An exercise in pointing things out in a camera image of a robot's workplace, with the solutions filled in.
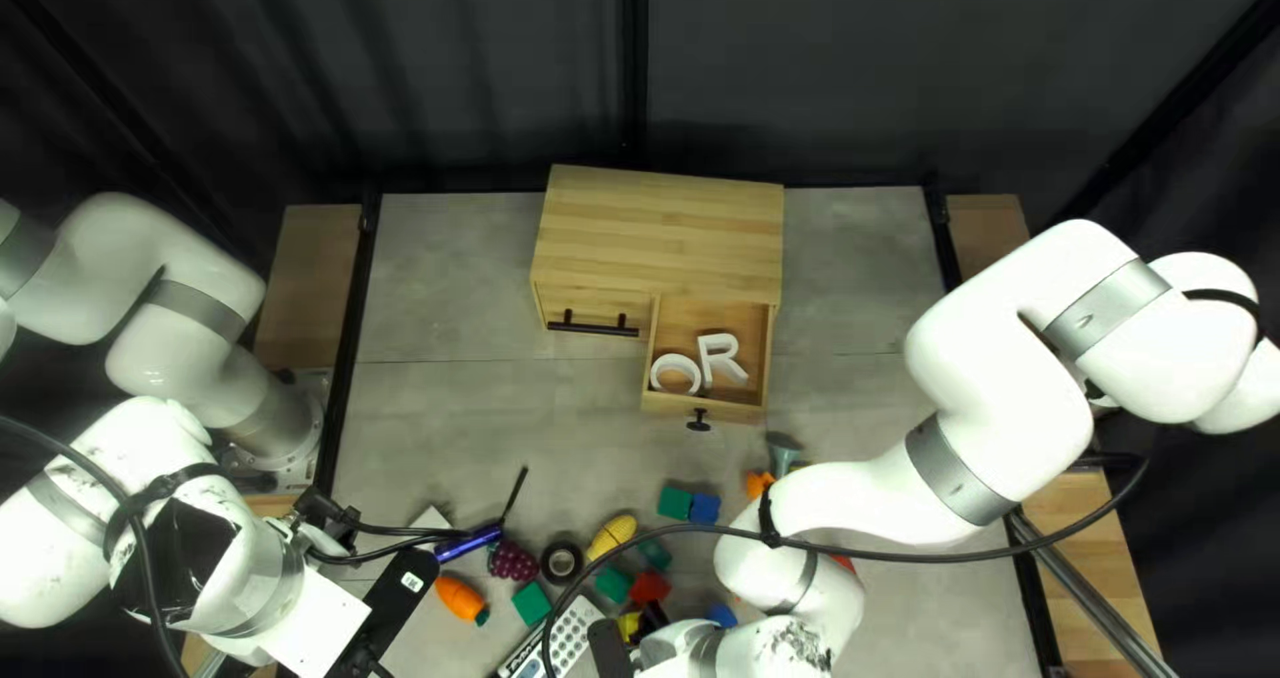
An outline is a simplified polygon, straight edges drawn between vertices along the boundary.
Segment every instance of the wooden cabinet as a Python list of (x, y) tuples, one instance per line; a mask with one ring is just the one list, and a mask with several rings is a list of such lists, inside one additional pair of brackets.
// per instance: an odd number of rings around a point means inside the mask
[[(782, 303), (782, 209), (773, 183), (554, 165), (530, 272), (543, 326), (646, 343), (648, 411), (762, 421)], [(625, 330), (612, 329), (623, 315)], [(723, 330), (739, 340), (746, 386), (649, 389), (654, 358), (696, 361), (698, 336)]]

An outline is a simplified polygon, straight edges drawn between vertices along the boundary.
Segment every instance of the white remote control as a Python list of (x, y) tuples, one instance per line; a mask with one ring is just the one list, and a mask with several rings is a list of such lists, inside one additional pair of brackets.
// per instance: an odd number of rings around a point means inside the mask
[(552, 627), (552, 666), (543, 666), (543, 627), (544, 620), (534, 627), (534, 632), (520, 642), (516, 652), (502, 661), (499, 678), (561, 678), (570, 668), (590, 650), (586, 643), (586, 629), (604, 618), (600, 609), (591, 605), (586, 596), (577, 596), (568, 604), (564, 613)]

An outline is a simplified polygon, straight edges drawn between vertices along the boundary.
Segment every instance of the white robotic arm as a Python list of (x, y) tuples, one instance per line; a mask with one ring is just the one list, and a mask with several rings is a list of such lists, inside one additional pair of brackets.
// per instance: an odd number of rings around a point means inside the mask
[(137, 197), (92, 196), (56, 232), (0, 200), (0, 356), (14, 321), (87, 344), (128, 315), (108, 377), (134, 395), (179, 402), (255, 468), (274, 471), (314, 449), (320, 417), (236, 343), (264, 293), (244, 265)]
[[(175, 402), (131, 399), (111, 408), (72, 448), (131, 496), (156, 477), (212, 464), (209, 435)], [(55, 458), (0, 504), (0, 620), (23, 628), (59, 623), (104, 587), (136, 617), (145, 608), (134, 536), (102, 545), (118, 505), (92, 477)], [(196, 632), (251, 665), (279, 660), (298, 675), (324, 675), (369, 606), (306, 565), (307, 537), (253, 514), (227, 478), (202, 475), (143, 509), (164, 623)]]
[[(1046, 230), (911, 327), (908, 367), (937, 413), (869, 462), (812, 466), (778, 481), (774, 527), (783, 536), (845, 528), (914, 546), (973, 535), (1088, 445), (1091, 408), (1065, 363), (1153, 422), (1216, 434), (1271, 418), (1280, 352), (1257, 340), (1249, 310), (1183, 293), (1197, 289), (1257, 296), (1230, 261), (1176, 255), (1147, 265), (1096, 224)], [(732, 526), (759, 531), (759, 501)], [(641, 675), (826, 675), (861, 619), (860, 581), (826, 556), (723, 537), (716, 572), (772, 617), (728, 631), (672, 624), (641, 642)]]

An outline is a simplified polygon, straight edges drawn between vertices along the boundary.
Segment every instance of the gray table surface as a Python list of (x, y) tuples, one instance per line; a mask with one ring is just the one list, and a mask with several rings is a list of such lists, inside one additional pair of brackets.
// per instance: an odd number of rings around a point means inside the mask
[[(768, 429), (801, 440), (809, 461), (874, 457), (932, 412), (901, 354), (906, 330), (942, 294), (924, 198), (918, 187), (808, 188), (786, 201)], [(540, 212), (541, 194), (385, 197), (335, 498), (369, 522), (407, 524), (438, 505), (465, 527), (499, 514), (527, 466), (508, 532), (535, 555), (561, 535), (590, 540), (621, 512), (669, 523), (655, 513), (668, 481), (721, 495), (727, 523), (748, 504), (744, 472), (768, 466), (764, 427), (717, 423), (695, 435), (640, 413), (641, 343), (539, 326), (529, 265)], [(664, 604), (673, 619), (699, 617), (712, 600), (740, 619), (759, 617), (716, 581), (714, 537), (664, 545), (675, 555)], [(1000, 545), (997, 524), (951, 550)], [(383, 565), (326, 573), (364, 595)], [(1038, 674), (1011, 562), (856, 568), (867, 615), (835, 675)], [(433, 591), (384, 656), (398, 678), (488, 675), (527, 632), (509, 603), (517, 586), (490, 578), (483, 554), (445, 573), (481, 591), (493, 618), (463, 623)], [(589, 656), (570, 673), (590, 675)]]

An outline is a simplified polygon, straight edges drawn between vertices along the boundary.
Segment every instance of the dark backdrop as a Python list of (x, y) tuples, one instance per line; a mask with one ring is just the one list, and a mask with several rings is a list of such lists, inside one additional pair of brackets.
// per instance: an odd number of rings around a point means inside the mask
[[(554, 161), (846, 184), (937, 168), (952, 191), (1023, 196), (1043, 228), (1251, 1), (0, 0), (0, 192), (50, 224), (96, 191), (145, 196), (259, 271), (288, 203), (351, 200), (367, 179), (536, 188)], [(1092, 214), (1148, 257), (1240, 261), (1268, 320), (1276, 50)], [(23, 334), (0, 412), (74, 434), (119, 398), (102, 353)], [(1165, 431), (1124, 514), (1184, 675), (1280, 664), (1262, 640), (1280, 627), (1277, 554), (1258, 541), (1280, 517), (1272, 432)], [(40, 461), (14, 450), (0, 486)], [(0, 633), (0, 663), (76, 673), (12, 660), (56, 645), (102, 674), (155, 666), (143, 633), (105, 622)], [(83, 638), (111, 631), (127, 638)]]

